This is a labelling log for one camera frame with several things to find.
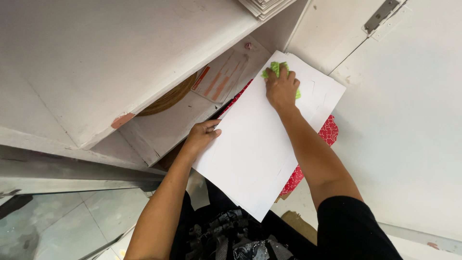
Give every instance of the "person's left hand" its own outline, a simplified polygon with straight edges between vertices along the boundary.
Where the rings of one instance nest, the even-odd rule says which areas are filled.
[[[213,130],[214,125],[218,125],[221,119],[208,120],[202,123],[197,123],[189,132],[188,138],[181,148],[192,160],[196,160],[197,156],[207,147],[213,139],[221,134],[221,129]]]

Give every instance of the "black sleeve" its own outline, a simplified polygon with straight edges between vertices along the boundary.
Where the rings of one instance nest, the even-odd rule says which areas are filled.
[[[320,259],[402,259],[364,202],[331,197],[317,216]]]

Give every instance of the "chipped paint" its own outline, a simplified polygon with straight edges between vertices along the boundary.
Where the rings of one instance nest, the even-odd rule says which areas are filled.
[[[119,116],[118,118],[114,119],[114,121],[111,124],[111,127],[114,129],[119,129],[123,124],[128,122],[130,119],[132,119],[135,116],[133,113],[128,113],[122,116]]]
[[[435,244],[435,243],[428,242],[427,245],[431,246],[431,247],[434,248],[434,249],[438,249],[438,250],[439,250],[438,245]]]

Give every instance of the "forearm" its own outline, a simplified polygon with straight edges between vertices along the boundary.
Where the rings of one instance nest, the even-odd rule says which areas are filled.
[[[167,259],[180,218],[193,158],[180,151],[141,213],[125,259]]]
[[[331,196],[345,195],[362,200],[340,159],[306,122],[298,108],[291,106],[278,113],[312,191],[316,209],[324,199]]]

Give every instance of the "person's right hand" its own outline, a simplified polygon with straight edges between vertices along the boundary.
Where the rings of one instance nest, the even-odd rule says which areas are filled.
[[[295,78],[295,72],[289,71],[287,76],[287,68],[280,64],[279,78],[276,77],[270,68],[266,68],[268,78],[266,82],[266,97],[274,109],[280,113],[284,109],[291,109],[295,106],[295,95],[300,86],[300,81]]]

